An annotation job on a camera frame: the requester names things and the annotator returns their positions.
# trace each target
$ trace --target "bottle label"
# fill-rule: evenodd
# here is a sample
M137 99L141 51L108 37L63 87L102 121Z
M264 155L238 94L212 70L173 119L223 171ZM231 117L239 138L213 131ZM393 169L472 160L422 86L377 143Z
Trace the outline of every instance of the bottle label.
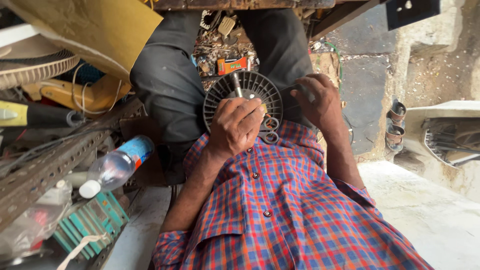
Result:
M135 170L153 153L154 145L145 136L135 136L116 150L127 153L135 162Z

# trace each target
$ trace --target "orange box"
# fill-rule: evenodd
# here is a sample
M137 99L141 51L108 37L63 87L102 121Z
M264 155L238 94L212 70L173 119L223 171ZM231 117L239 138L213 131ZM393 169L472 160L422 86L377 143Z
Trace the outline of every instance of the orange box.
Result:
M218 75L225 75L235 70L247 70L247 58L218 59Z

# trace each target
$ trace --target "plastic bottle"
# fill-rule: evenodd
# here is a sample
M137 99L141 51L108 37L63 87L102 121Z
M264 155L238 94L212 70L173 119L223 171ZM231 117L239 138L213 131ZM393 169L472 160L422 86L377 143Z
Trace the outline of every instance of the plastic bottle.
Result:
M87 181L79 189L80 195L90 199L98 192L122 186L152 154L154 147L150 138L138 135L97 159L88 170Z

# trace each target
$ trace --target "plastic bag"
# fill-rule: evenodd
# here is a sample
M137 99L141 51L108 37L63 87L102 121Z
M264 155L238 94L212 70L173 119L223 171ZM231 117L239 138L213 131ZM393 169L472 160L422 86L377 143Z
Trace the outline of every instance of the plastic bag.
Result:
M0 233L0 254L15 255L40 248L72 205L72 185L60 180Z

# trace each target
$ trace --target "green wire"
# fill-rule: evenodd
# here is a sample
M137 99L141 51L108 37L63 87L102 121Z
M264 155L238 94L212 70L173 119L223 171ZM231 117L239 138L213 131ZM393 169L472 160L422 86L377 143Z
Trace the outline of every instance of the green wire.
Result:
M342 90L342 79L343 79L343 66L342 66L342 61L340 60L340 52L338 52L338 49L332 43L325 42L325 44L328 44L328 45L332 46L332 48L336 52L336 55L338 56L338 62L340 63L340 76L339 76L340 77L340 83L338 84L338 92L340 93L340 90Z

